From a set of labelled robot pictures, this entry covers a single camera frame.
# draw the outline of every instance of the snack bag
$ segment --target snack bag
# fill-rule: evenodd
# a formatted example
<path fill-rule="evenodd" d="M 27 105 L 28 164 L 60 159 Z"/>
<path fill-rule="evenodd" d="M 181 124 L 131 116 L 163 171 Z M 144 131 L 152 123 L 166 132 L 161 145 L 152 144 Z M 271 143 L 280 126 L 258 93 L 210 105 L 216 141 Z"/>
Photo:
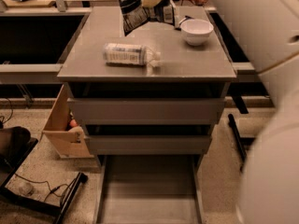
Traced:
<path fill-rule="evenodd" d="M 164 22 L 178 27 L 176 6 L 172 0 L 161 0 L 154 7 L 143 7 L 142 0 L 119 0 L 119 4 L 125 35 L 129 35 L 134 29 L 149 21 Z"/>

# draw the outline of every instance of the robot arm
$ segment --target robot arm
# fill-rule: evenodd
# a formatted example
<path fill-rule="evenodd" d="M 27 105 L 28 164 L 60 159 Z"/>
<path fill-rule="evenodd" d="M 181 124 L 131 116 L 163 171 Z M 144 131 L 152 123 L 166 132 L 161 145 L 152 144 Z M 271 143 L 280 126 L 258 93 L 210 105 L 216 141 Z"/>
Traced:
<path fill-rule="evenodd" d="M 242 176 L 242 224 L 299 223 L 299 0 L 211 0 L 277 109 Z"/>

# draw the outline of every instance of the gray countertop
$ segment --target gray countertop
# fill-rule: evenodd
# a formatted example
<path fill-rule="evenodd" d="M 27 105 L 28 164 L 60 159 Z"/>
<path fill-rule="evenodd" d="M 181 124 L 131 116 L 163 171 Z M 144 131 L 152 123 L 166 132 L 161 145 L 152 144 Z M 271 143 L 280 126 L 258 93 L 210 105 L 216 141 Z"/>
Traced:
<path fill-rule="evenodd" d="M 177 7 L 185 15 L 208 21 L 202 7 Z M 104 44 L 146 45 L 161 52 L 161 66 L 110 66 Z M 199 47 L 188 45 L 173 26 L 148 22 L 124 36 L 119 7 L 94 7 L 58 78 L 61 81 L 232 81 L 235 71 L 213 32 Z"/>

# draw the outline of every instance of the tiled floor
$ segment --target tiled floor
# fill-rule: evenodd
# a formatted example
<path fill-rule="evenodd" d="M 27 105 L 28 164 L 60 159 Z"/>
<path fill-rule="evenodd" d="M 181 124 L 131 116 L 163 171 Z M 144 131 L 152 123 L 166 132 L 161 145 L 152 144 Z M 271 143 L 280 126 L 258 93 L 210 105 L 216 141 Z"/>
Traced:
<path fill-rule="evenodd" d="M 0 116 L 8 117 L 8 106 L 0 107 Z M 35 181 L 48 180 L 50 186 L 68 184 L 83 172 L 89 177 L 81 185 L 75 200 L 71 203 L 64 217 L 64 223 L 93 223 L 98 183 L 101 172 L 94 159 L 61 159 L 46 136 L 41 133 L 46 123 L 50 108 L 32 106 L 31 108 L 14 107 L 14 114 L 6 127 L 21 125 L 30 130 L 38 144 L 18 170 L 18 174 Z M 225 108 L 220 123 L 212 134 L 213 141 L 204 157 L 198 172 L 198 180 L 203 195 L 203 206 L 207 224 L 235 223 L 235 202 L 238 192 L 240 159 L 236 151 L 235 140 L 228 125 L 228 114 L 234 114 L 241 135 L 256 134 L 262 129 L 274 113 L 274 108 L 249 108 L 249 114 L 240 115 L 238 110 Z M 14 176 L 7 187 L 19 193 L 19 185 L 24 182 Z M 35 192 L 31 198 L 43 201 L 49 193 L 46 184 L 33 184 Z M 59 198 L 50 195 L 48 203 L 58 204 Z M 28 211 L 11 204 L 0 202 L 0 223 L 51 223 L 52 217 Z"/>

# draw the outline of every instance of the white bowl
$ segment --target white bowl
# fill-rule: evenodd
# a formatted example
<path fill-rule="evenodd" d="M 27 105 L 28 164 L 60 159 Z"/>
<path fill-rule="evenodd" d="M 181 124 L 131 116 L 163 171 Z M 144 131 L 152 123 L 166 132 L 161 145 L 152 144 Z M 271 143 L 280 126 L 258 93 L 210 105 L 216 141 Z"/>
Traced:
<path fill-rule="evenodd" d="M 180 28 L 183 39 L 192 46 L 199 46 L 206 42 L 214 30 L 214 26 L 209 21 L 199 19 L 186 20 Z"/>

